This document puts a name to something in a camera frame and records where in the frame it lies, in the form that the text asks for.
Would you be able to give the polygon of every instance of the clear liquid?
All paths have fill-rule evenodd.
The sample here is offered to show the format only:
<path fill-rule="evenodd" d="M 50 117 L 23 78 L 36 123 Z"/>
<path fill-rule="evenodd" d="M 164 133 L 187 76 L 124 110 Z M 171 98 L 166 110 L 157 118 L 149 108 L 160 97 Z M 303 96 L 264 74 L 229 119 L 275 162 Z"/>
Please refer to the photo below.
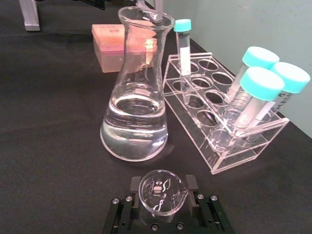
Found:
<path fill-rule="evenodd" d="M 138 93 L 113 100 L 101 127 L 105 148 L 127 161 L 144 161 L 157 155 L 168 136 L 164 104 Z"/>

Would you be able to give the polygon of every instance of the metal screw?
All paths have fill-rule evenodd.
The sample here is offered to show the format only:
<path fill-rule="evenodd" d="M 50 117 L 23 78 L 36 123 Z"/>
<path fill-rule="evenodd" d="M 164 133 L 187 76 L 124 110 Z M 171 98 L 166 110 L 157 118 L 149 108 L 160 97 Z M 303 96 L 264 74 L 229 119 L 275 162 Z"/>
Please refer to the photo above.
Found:
<path fill-rule="evenodd" d="M 158 225 L 157 225 L 157 224 L 153 224 L 153 225 L 151 226 L 151 229 L 152 229 L 153 231 L 157 231 L 157 230 L 158 230 Z"/>
<path fill-rule="evenodd" d="M 198 199 L 204 199 L 204 195 L 203 195 L 203 194 L 198 194 L 198 195 L 197 195 L 197 198 L 198 198 Z"/>
<path fill-rule="evenodd" d="M 132 200 L 131 196 L 126 197 L 126 201 L 131 201 L 131 200 Z"/>
<path fill-rule="evenodd" d="M 176 228 L 178 228 L 179 230 L 182 230 L 184 228 L 183 224 L 182 223 L 178 223 L 176 225 Z"/>
<path fill-rule="evenodd" d="M 114 198 L 113 203 L 117 204 L 118 202 L 119 202 L 119 199 L 118 198 Z"/>
<path fill-rule="evenodd" d="M 218 200 L 218 197 L 216 195 L 212 195 L 210 197 L 211 201 L 217 201 Z"/>

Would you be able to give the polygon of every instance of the pink box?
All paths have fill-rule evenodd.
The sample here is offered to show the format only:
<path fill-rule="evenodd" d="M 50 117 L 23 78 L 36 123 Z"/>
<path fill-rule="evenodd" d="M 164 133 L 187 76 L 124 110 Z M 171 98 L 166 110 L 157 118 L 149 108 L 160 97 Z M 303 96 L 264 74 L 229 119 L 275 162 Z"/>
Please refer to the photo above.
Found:
<path fill-rule="evenodd" d="M 97 59 L 104 73 L 118 72 L 124 53 L 123 24 L 93 24 L 93 44 Z"/>

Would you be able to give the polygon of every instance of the glass flask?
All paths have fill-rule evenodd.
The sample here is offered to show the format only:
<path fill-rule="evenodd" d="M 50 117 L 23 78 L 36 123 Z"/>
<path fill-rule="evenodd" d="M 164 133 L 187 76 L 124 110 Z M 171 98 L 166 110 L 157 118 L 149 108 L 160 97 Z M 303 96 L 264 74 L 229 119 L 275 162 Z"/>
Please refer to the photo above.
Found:
<path fill-rule="evenodd" d="M 101 126 L 101 139 L 114 156 L 144 161 L 165 146 L 168 132 L 161 61 L 174 19 L 162 12 L 124 7 L 124 61 Z"/>
<path fill-rule="evenodd" d="M 172 172 L 155 170 L 140 182 L 140 218 L 144 224 L 157 221 L 170 222 L 183 206 L 188 189 Z"/>

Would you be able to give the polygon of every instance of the teal cap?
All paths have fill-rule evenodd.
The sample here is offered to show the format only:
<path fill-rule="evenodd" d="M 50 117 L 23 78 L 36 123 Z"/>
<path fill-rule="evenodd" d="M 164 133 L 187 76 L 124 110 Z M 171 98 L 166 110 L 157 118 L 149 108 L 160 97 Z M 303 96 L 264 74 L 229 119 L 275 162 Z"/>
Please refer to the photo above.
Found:
<path fill-rule="evenodd" d="M 262 67 L 248 68 L 240 80 L 240 86 L 248 94 L 263 101 L 274 100 L 284 85 L 281 77 Z"/>
<path fill-rule="evenodd" d="M 175 21 L 175 32 L 186 32 L 192 29 L 192 24 L 190 19 L 178 19 Z"/>
<path fill-rule="evenodd" d="M 310 75 L 306 71 L 287 62 L 274 64 L 271 71 L 278 74 L 283 79 L 285 83 L 283 91 L 292 94 L 300 93 L 311 80 Z"/>
<path fill-rule="evenodd" d="M 270 69 L 276 62 L 279 62 L 279 56 L 270 50 L 258 46 L 251 46 L 245 52 L 243 62 L 249 67 Z"/>

